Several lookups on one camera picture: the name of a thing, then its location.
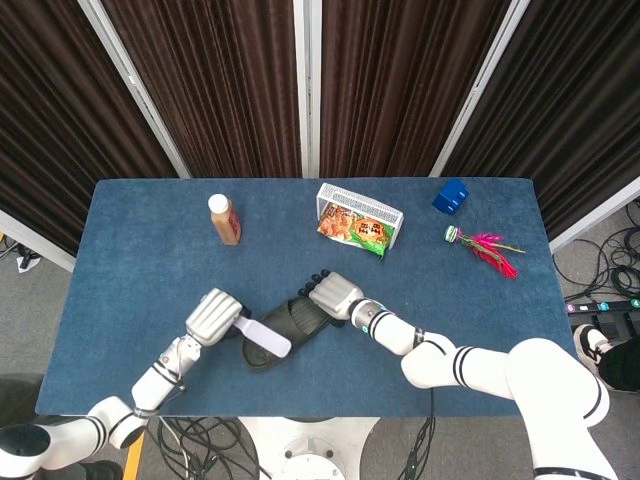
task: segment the black slipper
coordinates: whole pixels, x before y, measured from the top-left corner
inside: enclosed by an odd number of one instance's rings
[[[290,357],[331,320],[331,317],[311,300],[297,297],[272,310],[261,318],[260,322],[291,341],[291,351],[287,355]],[[242,356],[249,368],[255,372],[264,372],[284,360],[246,338],[242,341]]]

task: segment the bottle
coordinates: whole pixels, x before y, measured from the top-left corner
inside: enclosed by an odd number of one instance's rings
[[[211,221],[216,230],[218,230],[222,243],[229,246],[235,246],[240,243],[242,228],[231,200],[219,193],[211,195],[209,197],[209,210],[211,210]]]

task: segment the white bottle cap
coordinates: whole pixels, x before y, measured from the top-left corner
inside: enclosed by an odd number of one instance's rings
[[[220,193],[209,197],[209,210],[211,213],[224,213],[229,208],[229,200]]]

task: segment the blue tablecloth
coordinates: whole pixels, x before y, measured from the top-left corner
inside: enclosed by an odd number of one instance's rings
[[[569,324],[532,183],[462,179],[470,194],[451,217],[431,206],[444,178],[333,179],[405,214],[383,260],[316,233],[322,180],[108,180],[96,187],[60,329],[37,410],[84,414],[131,386],[177,336],[203,294],[225,290],[269,312],[327,268],[357,283],[399,316],[456,345],[508,351],[545,337],[571,351]],[[238,247],[225,247],[207,199],[224,193],[242,220]],[[468,248],[443,240],[446,227],[494,232],[524,248],[508,253],[507,280]],[[188,416],[420,416],[428,395],[409,385],[400,358],[350,326],[326,328],[266,373],[244,365],[240,339],[203,349],[186,376],[188,394],[166,405]],[[436,415],[516,413],[512,402],[463,388],[436,391]]]

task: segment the brown curtain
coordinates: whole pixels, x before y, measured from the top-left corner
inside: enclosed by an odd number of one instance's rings
[[[193,176],[300,176],[291,0],[103,4]]]
[[[0,209],[75,251],[96,182],[175,170],[78,3],[0,2]]]
[[[427,175],[507,0],[324,0],[321,176]]]
[[[445,175],[530,177],[554,238],[640,175],[640,2],[532,2]]]

